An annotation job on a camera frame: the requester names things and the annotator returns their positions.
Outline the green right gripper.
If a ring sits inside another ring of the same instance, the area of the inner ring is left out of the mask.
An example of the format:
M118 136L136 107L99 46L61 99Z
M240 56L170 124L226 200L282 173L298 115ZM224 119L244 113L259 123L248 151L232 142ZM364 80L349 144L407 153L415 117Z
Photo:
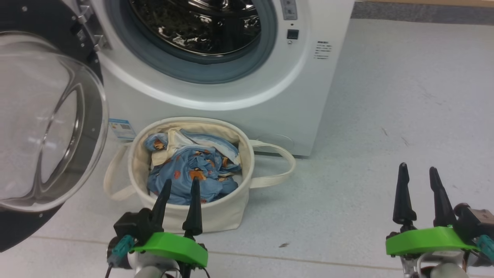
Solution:
M429 169L430 188L434 194L434 228L416 229L417 214L409 195L409 171L401 163L398 171L393 222L401 233L386 238L386 254L399 257L404 278L467 278L468 254L475 246L466 244L451 228L457 219L438 170Z

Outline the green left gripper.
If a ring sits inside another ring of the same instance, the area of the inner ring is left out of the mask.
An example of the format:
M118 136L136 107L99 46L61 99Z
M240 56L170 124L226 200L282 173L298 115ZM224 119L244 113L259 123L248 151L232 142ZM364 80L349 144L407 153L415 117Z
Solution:
M171 195L172 181L167 179L152 209L151 222L163 228L166 204ZM191 203L182 229L184 236L203 233L200 180L195 177L191 186ZM192 271L206 273L208 250L193 239L168 232L156 232L142 243L133 236L114 237L108 246L108 273L113 269L135 271L135 278L189 278Z

